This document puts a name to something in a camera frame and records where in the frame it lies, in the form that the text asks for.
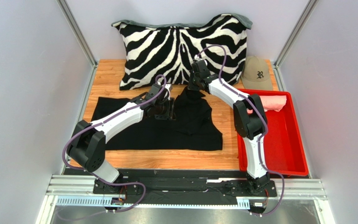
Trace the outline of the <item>black t-shirt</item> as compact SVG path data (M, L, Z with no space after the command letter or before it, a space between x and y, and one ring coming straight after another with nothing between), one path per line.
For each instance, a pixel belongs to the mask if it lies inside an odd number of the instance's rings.
M146 118L119 132L107 150L223 149L222 133L212 121L212 108L199 91L184 88L175 98L175 120Z

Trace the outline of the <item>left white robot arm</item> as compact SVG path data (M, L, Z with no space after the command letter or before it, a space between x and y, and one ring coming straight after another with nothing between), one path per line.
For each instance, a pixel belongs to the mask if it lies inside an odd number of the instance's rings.
M115 183L119 171L105 159L106 144L124 129L150 117L169 119L174 98L171 84L155 83L148 92L133 99L117 111L90 123L77 123L64 153L76 161L82 170L108 183Z

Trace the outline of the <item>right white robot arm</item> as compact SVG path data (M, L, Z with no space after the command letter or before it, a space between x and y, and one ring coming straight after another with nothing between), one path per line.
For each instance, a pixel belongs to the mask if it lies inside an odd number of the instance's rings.
M249 189L261 191L270 177L265 164L264 136L267 132L267 117L259 95L249 95L229 85L212 74L206 60L195 60L191 64L188 89L205 91L231 106L234 127L243 138L246 147Z

